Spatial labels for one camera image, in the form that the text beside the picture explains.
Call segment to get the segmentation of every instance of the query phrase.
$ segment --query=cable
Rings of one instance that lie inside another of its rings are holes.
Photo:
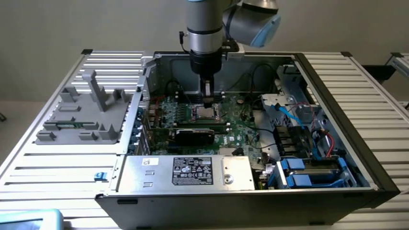
[[[265,128],[250,127],[250,126],[247,126],[243,122],[242,122],[242,124],[245,125],[246,128],[250,128],[250,129],[253,129],[253,130],[266,131],[266,132],[269,132],[270,134],[274,134],[273,131],[270,131],[270,130],[267,130],[267,129],[265,129]]]
[[[290,109],[287,110],[287,112],[290,112],[293,110],[294,107],[297,107],[298,105],[307,105],[310,110],[311,110],[311,114],[312,114],[312,121],[311,121],[311,124],[310,124],[310,131],[312,132],[312,129],[314,129],[314,109],[311,107],[311,105],[307,103],[307,102],[298,102],[294,106],[290,107]]]
[[[231,39],[231,36],[230,36],[230,33],[229,33],[229,31],[227,31],[227,28],[226,28],[223,22],[221,22],[221,25],[222,25],[223,32],[225,32],[225,38],[226,38],[226,40],[230,40],[230,39]]]
[[[279,107],[278,110],[279,110],[289,118],[291,118],[293,120],[297,121],[297,123],[298,123],[299,126],[301,126],[301,129],[305,129],[303,126],[302,126],[302,122],[301,122],[299,118],[297,118],[295,116],[293,116],[293,115],[283,109],[283,107]]]
[[[273,67],[271,67],[267,63],[261,63],[261,64],[258,64],[258,65],[254,67],[253,72],[251,72],[250,93],[253,92],[253,90],[254,90],[254,88],[255,88],[255,86],[254,86],[254,74],[255,74],[255,71],[257,71],[258,67],[261,67],[261,66],[266,66],[266,67],[269,68],[269,70],[270,70],[270,72],[271,72],[271,75],[273,75],[271,86],[274,86],[274,84],[275,84],[275,74],[277,74],[277,73],[274,72]]]
[[[229,92],[229,91],[234,88],[234,86],[238,84],[241,78],[242,78],[245,75],[247,75],[249,77],[251,77],[249,73],[243,73],[243,74],[239,76],[239,78],[237,79],[237,81],[234,82],[234,84],[225,90],[225,92]]]
[[[254,107],[254,104],[255,104],[255,102],[257,101],[261,101],[262,99],[261,98],[258,98],[258,99],[255,99],[253,102],[251,102],[251,106],[250,106],[250,109],[253,110],[253,107]]]
[[[185,36],[185,33],[182,31],[178,31],[178,43],[179,43],[181,49],[187,54],[189,52],[183,48],[183,36]]]
[[[330,157],[330,152],[331,152],[331,150],[332,150],[334,141],[332,141],[332,137],[331,137],[330,133],[326,133],[326,136],[327,136],[328,139],[330,139],[330,149],[327,150],[326,157]]]
[[[273,145],[275,145],[275,143],[269,144],[269,145],[266,145],[266,146],[263,146],[263,147],[255,147],[255,146],[253,146],[253,145],[250,144],[251,148],[254,148],[254,149],[257,149],[257,150],[265,149],[265,148],[267,148],[267,147],[270,147],[270,146],[273,146]]]
[[[179,85],[177,80],[174,80],[174,79],[167,80],[167,82],[165,84],[165,96],[169,96],[167,87],[169,87],[169,84],[173,83],[173,82],[177,84],[178,87],[181,87],[181,85]]]

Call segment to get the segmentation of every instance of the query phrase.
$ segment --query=blue cable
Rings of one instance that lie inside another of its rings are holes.
[[[279,107],[278,110],[279,110],[289,118],[293,118],[293,119],[298,122],[298,124],[299,124],[299,126],[301,126],[301,129],[303,129],[303,125],[302,125],[302,122],[301,122],[299,118],[294,117],[294,116],[283,109],[283,107]]]

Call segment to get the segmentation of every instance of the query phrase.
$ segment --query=green circuit board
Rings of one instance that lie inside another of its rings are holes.
[[[243,100],[238,94],[227,94],[218,104],[213,104],[214,114],[211,117],[197,115],[201,104],[179,104],[170,97],[163,98],[158,103],[157,117],[165,119],[153,121],[153,128],[149,131],[149,148],[151,155],[215,155],[230,154],[237,148],[242,148],[250,164],[257,165],[261,157],[258,132],[245,126],[254,127],[254,123],[239,119],[241,111],[247,113],[249,103],[237,103]],[[173,133],[177,129],[199,128],[211,129],[215,132],[214,142],[206,146],[178,146],[173,140]]]

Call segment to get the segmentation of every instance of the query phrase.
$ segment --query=metal bracket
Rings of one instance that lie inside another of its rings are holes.
[[[119,187],[119,179],[122,176],[123,170],[123,163],[125,163],[125,155],[118,155],[115,159],[115,163],[111,169],[111,178],[109,183],[109,191],[117,192]]]
[[[245,55],[245,50],[243,50],[243,46],[242,44],[237,43],[237,46],[238,46],[238,51],[237,52],[227,52],[227,57],[226,59],[229,60],[229,58],[233,58],[233,59],[242,59],[243,58],[243,55]]]
[[[409,78],[409,63],[400,57],[391,57],[387,65],[391,65],[395,70]]]

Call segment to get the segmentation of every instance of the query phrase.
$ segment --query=power supply label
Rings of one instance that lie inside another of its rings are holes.
[[[173,185],[211,185],[213,168],[210,157],[173,158]]]

